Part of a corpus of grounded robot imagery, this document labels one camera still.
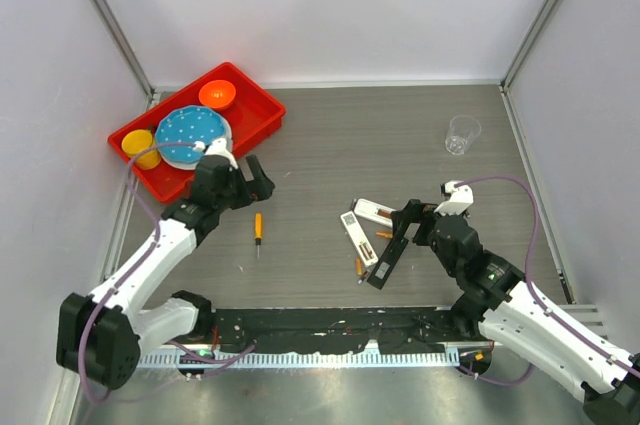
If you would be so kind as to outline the orange handled screwdriver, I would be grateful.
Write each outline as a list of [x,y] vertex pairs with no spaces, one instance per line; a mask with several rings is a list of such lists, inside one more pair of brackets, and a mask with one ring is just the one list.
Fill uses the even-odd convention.
[[254,216],[254,243],[256,248],[256,259],[260,259],[260,249],[263,240],[263,215],[256,213]]

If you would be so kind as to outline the white remote control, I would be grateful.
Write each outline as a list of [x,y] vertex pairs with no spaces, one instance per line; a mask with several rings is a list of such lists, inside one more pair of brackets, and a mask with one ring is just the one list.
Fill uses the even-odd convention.
[[384,227],[392,227],[391,213],[393,212],[393,209],[384,205],[360,198],[355,201],[353,212],[357,217]]

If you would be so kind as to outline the white remote with orange batteries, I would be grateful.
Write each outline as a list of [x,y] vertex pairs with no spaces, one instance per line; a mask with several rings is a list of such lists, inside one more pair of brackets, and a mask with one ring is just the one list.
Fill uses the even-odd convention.
[[376,265],[379,260],[378,255],[369,242],[356,215],[352,211],[348,211],[340,215],[340,221],[363,265],[365,267]]

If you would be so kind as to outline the black remote control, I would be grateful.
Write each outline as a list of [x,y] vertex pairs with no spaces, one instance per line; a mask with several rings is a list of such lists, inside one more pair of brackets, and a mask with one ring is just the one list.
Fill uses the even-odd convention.
[[378,262],[371,270],[366,282],[374,288],[381,290],[389,279],[407,245],[408,239],[405,237],[392,238]]

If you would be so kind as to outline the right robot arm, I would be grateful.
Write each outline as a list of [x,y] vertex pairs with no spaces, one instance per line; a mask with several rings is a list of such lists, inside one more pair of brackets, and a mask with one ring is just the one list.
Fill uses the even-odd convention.
[[612,344],[546,297],[516,266],[486,249],[464,215],[411,200],[390,214],[393,232],[411,224],[462,291],[456,325],[509,348],[553,378],[594,424],[639,421],[639,357]]

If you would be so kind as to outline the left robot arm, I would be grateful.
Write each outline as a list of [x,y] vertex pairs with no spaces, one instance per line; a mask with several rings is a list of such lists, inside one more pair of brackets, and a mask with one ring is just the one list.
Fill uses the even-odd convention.
[[145,304],[168,274],[202,244],[227,210],[269,199],[274,182],[259,159],[245,178],[230,153],[203,156],[188,196],[169,205],[143,245],[108,280],[59,310],[56,362],[109,390],[121,388],[140,358],[172,339],[200,338],[213,326],[210,300],[178,291],[152,310]]

